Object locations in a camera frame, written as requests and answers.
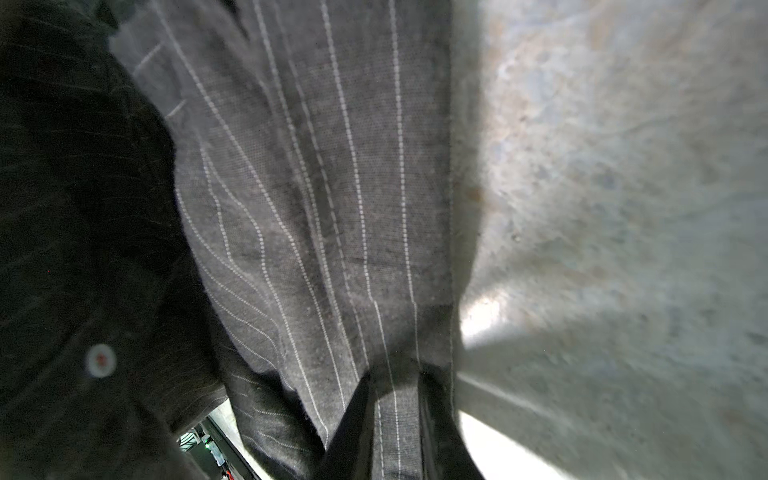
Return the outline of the dark grey striped shirt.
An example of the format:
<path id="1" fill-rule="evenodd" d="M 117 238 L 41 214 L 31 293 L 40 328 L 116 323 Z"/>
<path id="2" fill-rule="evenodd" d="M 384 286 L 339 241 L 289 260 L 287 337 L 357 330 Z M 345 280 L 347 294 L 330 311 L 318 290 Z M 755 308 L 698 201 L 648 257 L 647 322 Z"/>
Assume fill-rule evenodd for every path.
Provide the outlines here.
<path id="1" fill-rule="evenodd" d="M 312 479 L 360 379 L 370 479 L 450 395 L 447 1 L 1 5 L 1 475 L 198 479 L 229 402 Z"/>

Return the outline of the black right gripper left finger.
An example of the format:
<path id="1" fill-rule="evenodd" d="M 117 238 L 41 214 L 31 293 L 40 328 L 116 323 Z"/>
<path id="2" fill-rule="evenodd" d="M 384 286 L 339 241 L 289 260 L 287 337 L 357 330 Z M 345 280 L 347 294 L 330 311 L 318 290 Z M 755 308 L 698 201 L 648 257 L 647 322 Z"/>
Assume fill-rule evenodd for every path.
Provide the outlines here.
<path id="1" fill-rule="evenodd" d="M 365 375 L 360 379 L 313 479 L 371 478 L 375 404 L 370 376 Z"/>

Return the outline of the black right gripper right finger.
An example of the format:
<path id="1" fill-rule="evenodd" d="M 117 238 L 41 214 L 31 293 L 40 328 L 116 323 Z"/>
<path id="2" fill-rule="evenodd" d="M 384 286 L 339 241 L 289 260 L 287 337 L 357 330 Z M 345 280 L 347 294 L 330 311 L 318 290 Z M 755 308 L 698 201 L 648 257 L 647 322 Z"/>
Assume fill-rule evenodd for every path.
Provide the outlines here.
<path id="1" fill-rule="evenodd" d="M 429 480 L 483 480 L 453 419 L 449 395 L 426 372 L 419 376 L 422 467 Z"/>

